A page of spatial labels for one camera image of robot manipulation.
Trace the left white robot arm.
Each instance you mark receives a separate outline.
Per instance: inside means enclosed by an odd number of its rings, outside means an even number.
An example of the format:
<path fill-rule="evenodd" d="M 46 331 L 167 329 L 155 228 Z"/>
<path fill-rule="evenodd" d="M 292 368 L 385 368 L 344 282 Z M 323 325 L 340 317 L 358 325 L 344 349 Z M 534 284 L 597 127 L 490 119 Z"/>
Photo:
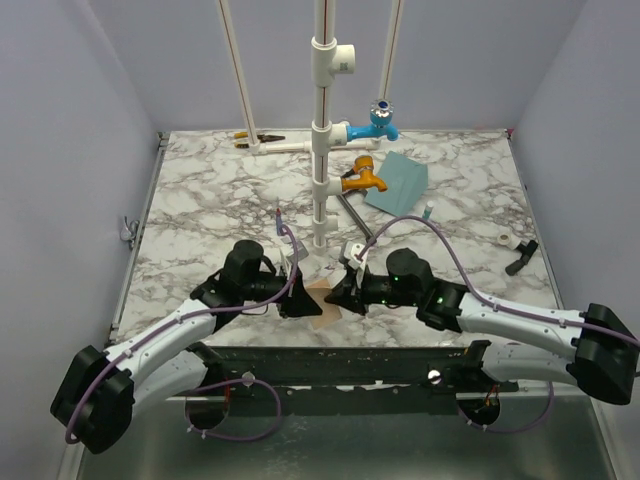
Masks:
<path fill-rule="evenodd" d="M 223 266 L 167 317 L 104 350 L 89 345 L 78 351 L 50 407 L 66 443 L 102 453 L 143 407 L 188 390 L 214 393 L 222 372 L 193 347 L 238 315 L 270 305 L 284 318 L 321 314 L 303 284 L 298 244 L 289 246 L 292 254 L 274 266 L 258 242 L 240 240 Z"/>

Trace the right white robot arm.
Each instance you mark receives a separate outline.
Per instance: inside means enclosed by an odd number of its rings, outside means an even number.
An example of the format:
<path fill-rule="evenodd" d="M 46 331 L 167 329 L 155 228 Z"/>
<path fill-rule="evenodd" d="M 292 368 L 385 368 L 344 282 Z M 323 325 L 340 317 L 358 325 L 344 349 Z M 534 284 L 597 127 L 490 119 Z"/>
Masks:
<path fill-rule="evenodd" d="M 504 301 L 463 284 L 434 276 L 428 261 L 408 248 L 386 258 L 384 275 L 346 254 L 342 280 L 325 300 L 364 315 L 372 305 L 412 307 L 415 316 L 438 331 L 501 337 L 482 357 L 464 362 L 460 379 L 480 392 L 494 381 L 557 382 L 613 405 L 632 399 L 639 342 L 608 307 L 545 309 Z"/>

